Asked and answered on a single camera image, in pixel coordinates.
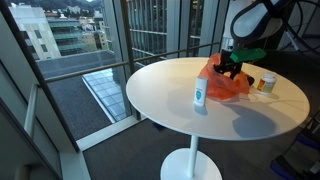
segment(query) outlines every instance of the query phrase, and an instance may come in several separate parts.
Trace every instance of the glass window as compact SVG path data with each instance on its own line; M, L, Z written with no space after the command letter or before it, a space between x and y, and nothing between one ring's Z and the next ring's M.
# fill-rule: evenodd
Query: glass window
M46 45L42 44L41 48L42 48L43 52L48 52L48 49L47 49Z
M204 0L193 1L191 6L190 16L190 35L189 35L189 47L195 47L200 45L200 34L203 17L203 5ZM198 56L198 49L191 50L189 56Z
M23 39L30 39L29 36L28 36L27 31L20 31L20 32L21 32L21 35L22 35Z
M34 30L34 33L36 34L37 38L42 38L39 30Z
M127 1L134 58L166 52L166 1Z

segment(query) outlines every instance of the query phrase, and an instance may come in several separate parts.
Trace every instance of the jar lid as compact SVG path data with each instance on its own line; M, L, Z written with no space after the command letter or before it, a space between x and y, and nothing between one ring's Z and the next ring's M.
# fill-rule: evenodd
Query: jar lid
M269 72L267 72L267 73L264 74L264 77L266 77L266 78L274 78L275 76L276 76L276 74L274 74L274 73L269 73Z

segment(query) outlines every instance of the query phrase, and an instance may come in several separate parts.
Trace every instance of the bottle label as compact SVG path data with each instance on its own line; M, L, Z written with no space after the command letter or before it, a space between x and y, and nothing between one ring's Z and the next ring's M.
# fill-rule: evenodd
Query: bottle label
M197 98L198 101L200 100L200 98L201 98L201 89L197 89L196 98Z
M275 82L267 82L263 79L260 79L257 89L261 92L270 93L274 87Z

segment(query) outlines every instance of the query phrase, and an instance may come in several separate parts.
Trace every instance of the window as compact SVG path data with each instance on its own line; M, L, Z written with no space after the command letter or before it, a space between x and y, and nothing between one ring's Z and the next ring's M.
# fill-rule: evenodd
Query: window
M21 32L21 35L22 35L23 39L30 39L29 36L28 36L27 31L20 31L20 32Z
M28 50L30 53L36 53L36 50L34 49L33 46L28 46Z
M34 30L34 33L36 33L37 38L42 38L39 30Z
M41 47L42 47L43 52L48 52L48 49L47 49L46 45L41 44Z

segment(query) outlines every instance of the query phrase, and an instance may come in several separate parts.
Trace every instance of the building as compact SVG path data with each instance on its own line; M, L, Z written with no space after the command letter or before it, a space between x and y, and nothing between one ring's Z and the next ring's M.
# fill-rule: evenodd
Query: building
M67 10L69 10L70 13L80 14L81 8L79 6L67 6Z
M95 34L93 32L85 32L82 33L82 41L84 42L85 46L83 50L86 52L97 51L97 44L95 39Z
M200 44L200 33L203 18L204 1L193 1L191 6L191 23L188 43L190 47ZM131 43L133 49L133 57L143 58L168 51L168 17L167 17L167 1L127 1L128 18L130 25ZM99 13L95 13L97 29L105 28L106 41L108 49L113 52L112 40L110 36L110 28L108 25L108 16L102 19ZM198 50L190 51L190 56L197 56Z
M9 9L35 60L61 57L42 8L17 5Z
M61 56L85 52L86 44L82 42L82 28L76 19L48 19L53 37L57 42Z
M105 23L107 22L107 19L104 19L102 13L99 11L95 11L93 19L95 22L96 33L99 38L99 41L97 41L99 42L99 47L101 47L102 50L108 50L113 53L109 27L107 27Z

